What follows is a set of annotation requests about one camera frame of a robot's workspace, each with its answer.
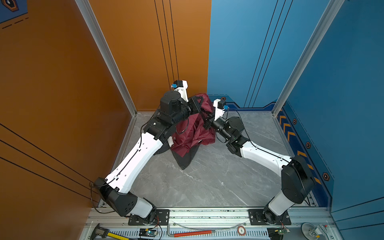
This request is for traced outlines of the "maroon cloth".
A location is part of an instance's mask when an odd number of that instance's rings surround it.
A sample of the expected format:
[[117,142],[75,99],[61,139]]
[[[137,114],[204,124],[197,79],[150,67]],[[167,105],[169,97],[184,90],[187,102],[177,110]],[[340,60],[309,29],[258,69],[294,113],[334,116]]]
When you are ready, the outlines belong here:
[[197,94],[196,97],[203,97],[202,111],[189,116],[185,121],[177,125],[177,133],[173,134],[173,145],[171,150],[179,156],[184,157],[192,147],[198,145],[210,145],[215,143],[215,130],[205,129],[204,124],[209,114],[214,112],[214,106],[207,94]]

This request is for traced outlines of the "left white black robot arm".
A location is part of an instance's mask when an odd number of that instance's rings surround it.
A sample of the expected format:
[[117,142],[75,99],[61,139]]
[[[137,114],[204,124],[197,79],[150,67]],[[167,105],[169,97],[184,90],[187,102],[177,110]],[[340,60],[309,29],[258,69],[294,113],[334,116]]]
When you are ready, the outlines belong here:
[[137,176],[177,131],[177,125],[202,110],[203,97],[187,100],[176,90],[168,91],[160,100],[153,116],[141,127],[140,138],[125,159],[105,178],[91,184],[100,198],[121,217],[135,215],[151,223],[156,217],[156,206],[130,192]]

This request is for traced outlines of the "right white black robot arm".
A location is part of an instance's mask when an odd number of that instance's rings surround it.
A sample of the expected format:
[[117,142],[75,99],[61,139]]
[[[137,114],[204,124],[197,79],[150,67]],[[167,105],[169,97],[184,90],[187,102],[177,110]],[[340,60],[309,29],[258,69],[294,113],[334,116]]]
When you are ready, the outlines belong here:
[[240,116],[224,120],[211,114],[204,119],[204,124],[206,129],[214,130],[225,139],[232,154],[252,160],[281,178],[281,190],[263,209],[264,222],[269,225],[280,223],[290,207],[309,197],[316,180],[304,157],[285,156],[256,145],[243,136],[245,126]]

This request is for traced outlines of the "dark grey cloth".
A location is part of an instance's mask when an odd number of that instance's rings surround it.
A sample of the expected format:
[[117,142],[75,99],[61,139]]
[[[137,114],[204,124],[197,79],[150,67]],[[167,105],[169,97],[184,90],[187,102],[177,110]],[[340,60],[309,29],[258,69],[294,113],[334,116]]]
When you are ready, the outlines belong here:
[[[196,145],[190,149],[188,153],[186,153],[183,157],[181,157],[178,153],[171,150],[171,153],[176,160],[177,164],[182,170],[185,170],[192,162],[193,158],[195,157],[200,145]],[[168,142],[164,143],[163,146],[157,150],[154,155],[163,154],[166,151],[170,150],[171,147]]]

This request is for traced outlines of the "round red white sticker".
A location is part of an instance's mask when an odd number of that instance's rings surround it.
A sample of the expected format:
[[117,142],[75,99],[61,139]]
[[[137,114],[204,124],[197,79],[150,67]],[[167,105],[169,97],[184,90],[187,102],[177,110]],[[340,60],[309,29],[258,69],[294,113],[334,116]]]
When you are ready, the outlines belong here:
[[237,233],[239,236],[245,236],[246,235],[246,229],[244,226],[238,226]]

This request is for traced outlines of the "left small circuit board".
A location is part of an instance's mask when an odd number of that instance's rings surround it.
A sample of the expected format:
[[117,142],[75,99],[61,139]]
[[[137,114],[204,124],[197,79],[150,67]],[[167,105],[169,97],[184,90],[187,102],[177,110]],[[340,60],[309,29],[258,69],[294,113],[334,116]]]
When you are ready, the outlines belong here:
[[155,229],[140,229],[139,238],[155,238],[158,235],[158,231]]

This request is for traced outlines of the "small circuit board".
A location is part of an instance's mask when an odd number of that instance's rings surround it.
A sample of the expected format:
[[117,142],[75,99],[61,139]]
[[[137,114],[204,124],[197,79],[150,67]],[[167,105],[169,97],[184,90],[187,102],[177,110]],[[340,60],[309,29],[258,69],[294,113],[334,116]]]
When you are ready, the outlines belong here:
[[139,238],[155,238],[158,235],[158,231],[155,229],[140,229]]
[[290,233],[290,232],[291,232],[291,230],[285,226],[282,226],[278,230],[275,230],[275,233],[280,235],[280,236],[283,236],[283,235]]

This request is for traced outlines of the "right small circuit board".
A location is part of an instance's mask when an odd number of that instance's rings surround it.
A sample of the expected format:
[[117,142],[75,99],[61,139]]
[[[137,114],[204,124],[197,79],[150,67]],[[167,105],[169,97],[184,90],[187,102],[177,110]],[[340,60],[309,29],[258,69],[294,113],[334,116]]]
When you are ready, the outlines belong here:
[[275,233],[280,235],[280,236],[283,236],[283,235],[290,233],[290,232],[291,232],[291,230],[285,226],[282,226],[278,230],[275,230]]

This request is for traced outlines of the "black yellow digital caliper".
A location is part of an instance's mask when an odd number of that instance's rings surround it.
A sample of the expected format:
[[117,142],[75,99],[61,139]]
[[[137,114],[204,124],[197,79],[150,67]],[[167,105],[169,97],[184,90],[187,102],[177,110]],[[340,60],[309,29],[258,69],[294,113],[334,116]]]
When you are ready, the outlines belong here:
[[91,235],[89,236],[89,240],[95,240],[96,237],[101,237],[102,239],[109,237],[116,240],[131,240],[130,238],[114,234],[110,232],[110,230],[102,228],[100,224],[97,224],[96,227],[93,229]]

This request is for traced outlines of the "aluminium corner post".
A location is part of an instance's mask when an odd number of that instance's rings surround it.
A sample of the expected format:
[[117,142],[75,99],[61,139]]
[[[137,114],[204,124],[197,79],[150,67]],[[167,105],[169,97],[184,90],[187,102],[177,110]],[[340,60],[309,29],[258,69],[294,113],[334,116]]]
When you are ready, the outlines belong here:
[[284,103],[290,96],[344,2],[344,0],[329,1],[272,110],[273,117],[276,117],[280,110],[282,110]]
[[104,33],[100,27],[100,24],[96,18],[96,15],[92,9],[89,1],[86,0],[75,0],[83,19],[86,22],[88,29],[108,67],[111,76],[130,112],[133,117],[137,116],[137,109],[134,105],[132,97],[128,91],[126,83],[121,75],[119,67],[114,59],[111,49],[107,43]]

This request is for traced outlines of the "aluminium front rail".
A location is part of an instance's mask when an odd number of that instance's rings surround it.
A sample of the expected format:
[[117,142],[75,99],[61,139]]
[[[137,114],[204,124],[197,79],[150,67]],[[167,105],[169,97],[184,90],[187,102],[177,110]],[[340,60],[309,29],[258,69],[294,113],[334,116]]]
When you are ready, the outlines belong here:
[[[267,225],[252,226],[248,210],[262,209],[257,207],[196,207],[196,208],[158,208],[170,210],[169,223],[166,226],[129,226],[129,217],[123,218],[116,213],[102,215],[91,210],[83,231],[81,240],[89,240],[97,224],[110,232],[131,240],[307,240],[301,230],[303,223],[326,225],[329,240],[341,240],[342,234],[338,230],[331,214],[326,208],[292,207],[288,210],[292,224],[290,226]],[[215,230],[214,234],[172,238],[167,235],[167,226],[171,233]],[[238,226],[244,226],[245,236],[239,236]],[[291,232],[283,236],[275,233],[280,227],[288,227]],[[140,229],[155,229],[155,238],[139,238]]]

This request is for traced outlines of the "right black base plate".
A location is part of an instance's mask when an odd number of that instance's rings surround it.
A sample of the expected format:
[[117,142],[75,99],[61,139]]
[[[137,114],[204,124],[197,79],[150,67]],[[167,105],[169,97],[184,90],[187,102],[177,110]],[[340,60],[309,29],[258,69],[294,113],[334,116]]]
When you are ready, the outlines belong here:
[[290,226],[292,224],[288,211],[277,216],[270,210],[250,209],[248,210],[250,223],[252,226],[280,225]]

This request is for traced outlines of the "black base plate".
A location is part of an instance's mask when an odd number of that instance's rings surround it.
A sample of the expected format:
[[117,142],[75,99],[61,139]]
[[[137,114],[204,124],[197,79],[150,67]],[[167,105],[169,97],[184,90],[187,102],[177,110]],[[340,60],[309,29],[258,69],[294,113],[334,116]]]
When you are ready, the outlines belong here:
[[290,226],[292,224],[288,211],[277,216],[270,210],[250,209],[248,210],[250,223],[252,226],[280,225]]
[[131,215],[129,217],[129,226],[166,226],[169,223],[170,210],[168,209],[156,209],[152,210],[146,218],[142,218],[137,215]]

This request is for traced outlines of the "red handled hex key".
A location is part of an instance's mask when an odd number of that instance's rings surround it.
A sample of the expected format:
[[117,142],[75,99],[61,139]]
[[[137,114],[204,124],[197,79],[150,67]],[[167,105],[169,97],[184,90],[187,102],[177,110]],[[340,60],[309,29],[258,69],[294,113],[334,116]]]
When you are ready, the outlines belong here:
[[172,238],[210,235],[210,234],[214,234],[215,232],[216,232],[215,230],[207,230],[207,231],[194,231],[194,232],[183,232],[183,233],[172,234],[170,226],[167,226],[167,235]]

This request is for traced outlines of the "left aluminium corner post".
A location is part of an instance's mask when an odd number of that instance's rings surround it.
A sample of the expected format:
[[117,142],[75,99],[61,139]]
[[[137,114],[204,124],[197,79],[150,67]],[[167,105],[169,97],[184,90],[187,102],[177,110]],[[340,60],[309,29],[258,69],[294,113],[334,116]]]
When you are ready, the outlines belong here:
[[96,18],[96,15],[92,9],[89,1],[86,0],[75,0],[83,19],[86,22],[88,29],[108,67],[111,76],[130,112],[133,117],[137,116],[137,109],[134,105],[132,97],[128,91],[126,83],[121,75],[119,67],[114,59],[111,49],[107,43],[104,33],[100,27],[100,24]]

